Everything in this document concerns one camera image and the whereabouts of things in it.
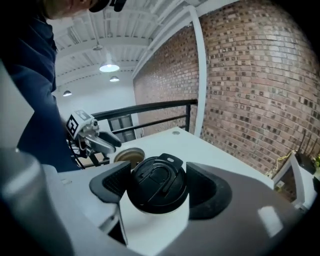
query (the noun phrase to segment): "white wall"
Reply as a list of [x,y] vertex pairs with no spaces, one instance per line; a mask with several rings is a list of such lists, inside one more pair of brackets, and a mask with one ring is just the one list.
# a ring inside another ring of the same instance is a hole
[[[136,105],[133,79],[130,73],[117,73],[118,82],[110,82],[109,74],[101,74],[62,85],[53,93],[56,97],[60,115],[68,120],[74,110],[84,110],[89,114],[121,109]],[[71,96],[63,97],[66,90]],[[132,114],[133,125],[138,125],[138,115]],[[99,121],[101,131],[108,131],[107,120]]]

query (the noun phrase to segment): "brick wall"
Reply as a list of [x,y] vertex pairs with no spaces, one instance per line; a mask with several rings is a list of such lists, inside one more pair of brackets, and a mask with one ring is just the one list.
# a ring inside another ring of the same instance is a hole
[[[263,173],[298,148],[305,130],[313,146],[320,135],[320,66],[293,19],[269,1],[247,0],[206,14],[200,22],[208,71],[202,139]],[[136,102],[197,98],[198,77],[194,29],[185,27],[136,76]],[[181,112],[153,111],[139,120]],[[194,128],[196,108],[192,113]],[[313,152],[319,150],[318,143]]]

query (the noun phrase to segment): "ceiling beam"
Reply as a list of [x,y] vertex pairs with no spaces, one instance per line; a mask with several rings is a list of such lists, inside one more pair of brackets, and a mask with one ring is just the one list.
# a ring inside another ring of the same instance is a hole
[[152,9],[150,10],[150,12],[152,14],[156,13],[157,10],[159,9],[159,7],[164,3],[165,0],[158,0],[155,5],[152,7]]
[[[102,46],[138,46],[142,48],[147,48],[149,45],[149,40],[145,38],[135,38],[135,37],[109,37],[99,39]],[[72,56],[74,54],[80,54],[89,49],[94,48],[97,45],[96,40],[90,40],[87,42],[82,42],[75,44],[73,46],[67,47],[60,50],[57,54],[56,59],[60,60],[62,58]]]
[[131,78],[132,77],[132,71],[116,71],[116,72],[112,72],[112,73],[92,72],[92,73],[89,73],[89,74],[74,76],[74,77],[71,77],[71,78],[69,78],[67,80],[64,80],[64,81],[61,81],[61,80],[57,79],[56,86],[57,87],[64,86],[64,85],[67,85],[69,83],[72,83],[72,82],[75,82],[75,81],[79,81],[79,80],[82,80],[82,79],[86,79],[86,78],[90,78],[90,77],[93,77],[93,76],[103,76],[103,77],[105,77],[105,79],[109,80],[113,76],[117,76],[117,77],[120,78],[123,75],[128,75],[128,77]]
[[161,13],[161,15],[158,18],[158,22],[163,22],[166,17],[169,16],[169,14],[178,6],[180,5],[184,0],[173,0],[170,4],[168,4],[167,8]]
[[201,4],[199,0],[185,0],[189,5],[197,7],[198,5]]
[[[106,9],[105,13],[115,13],[114,10],[112,9]],[[142,14],[142,15],[146,15],[147,17],[151,17],[153,19],[158,19],[158,16],[154,13],[150,13],[150,11],[148,9],[145,8],[139,8],[139,7],[133,7],[133,8],[123,8],[121,13],[133,13],[133,14]]]
[[[135,69],[136,65],[138,64],[138,61],[118,61],[118,65],[120,66],[120,71],[128,71]],[[82,68],[78,68],[76,70],[70,71],[68,73],[58,75],[56,77],[56,83],[57,85],[65,84],[66,82],[70,80],[74,80],[78,77],[88,76],[94,73],[99,73],[100,64],[92,65],[92,66],[86,66]]]

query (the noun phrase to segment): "black plastic lid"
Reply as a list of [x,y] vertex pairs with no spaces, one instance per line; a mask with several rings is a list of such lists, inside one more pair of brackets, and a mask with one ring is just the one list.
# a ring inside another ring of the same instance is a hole
[[183,161],[170,155],[150,157],[131,173],[127,194],[139,210],[165,214],[179,208],[188,196]]

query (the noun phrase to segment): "ceiling lamp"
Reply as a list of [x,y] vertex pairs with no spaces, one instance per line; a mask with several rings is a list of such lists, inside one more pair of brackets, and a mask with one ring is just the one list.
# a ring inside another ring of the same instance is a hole
[[118,81],[120,81],[120,79],[117,76],[113,76],[110,79],[110,82],[118,82]]
[[106,62],[102,63],[99,70],[101,72],[115,72],[118,71],[120,67],[114,62],[114,60],[111,57],[111,54],[107,52],[106,54]]
[[69,90],[66,90],[64,93],[63,93],[63,97],[68,97],[68,96],[71,96],[72,95],[72,93],[71,93],[71,91],[69,91]]

